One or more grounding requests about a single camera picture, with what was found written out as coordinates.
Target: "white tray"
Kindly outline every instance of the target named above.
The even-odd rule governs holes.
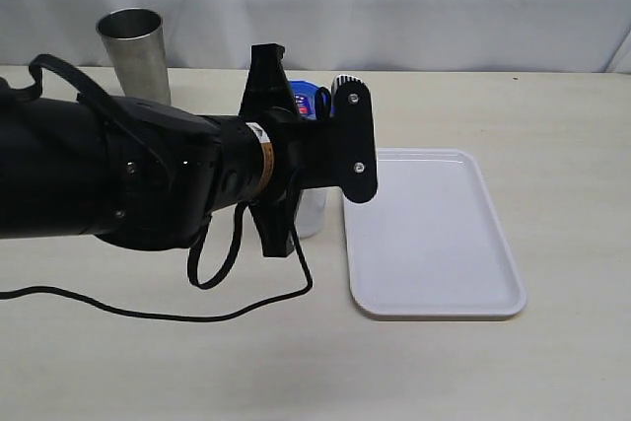
[[[379,191],[344,200],[353,298],[369,316],[506,318],[526,289],[475,160],[378,150]]]

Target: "white backdrop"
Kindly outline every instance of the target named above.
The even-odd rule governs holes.
[[[276,41],[299,69],[631,71],[631,0],[0,0],[0,63],[108,64],[94,24],[128,6],[163,14],[172,66]]]

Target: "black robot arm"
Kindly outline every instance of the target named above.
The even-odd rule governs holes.
[[[94,235],[136,250],[188,248],[190,279],[213,211],[237,205],[236,221],[249,209],[263,255],[288,256],[302,190],[338,186],[366,202],[377,166],[368,88],[352,78],[333,97],[321,88],[317,119],[304,119],[283,53],[252,47],[237,115],[112,97],[46,54],[29,66],[31,86],[0,78],[0,239]],[[77,101],[43,98],[42,69],[75,87]]]

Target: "table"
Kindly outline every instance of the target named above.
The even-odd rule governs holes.
[[[86,71],[119,93],[107,68]],[[172,70],[183,109],[236,113],[245,71]],[[290,72],[330,84],[331,72]],[[358,73],[379,147],[478,161],[528,289],[507,321],[374,321],[348,290],[341,199],[304,242],[315,289],[195,325],[111,316],[51,296],[0,304],[3,420],[622,420],[631,416],[631,77]],[[14,87],[26,68],[2,67]],[[72,98],[45,76],[50,97]],[[229,242],[220,212],[203,254]],[[3,289],[56,284],[149,311],[217,314],[302,285],[264,260],[251,222],[228,280],[189,287],[185,253],[90,237],[0,242]]]

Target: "stainless steel cup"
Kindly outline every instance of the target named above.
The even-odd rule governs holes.
[[[171,105],[162,17],[148,9],[112,12],[97,22],[125,96]]]

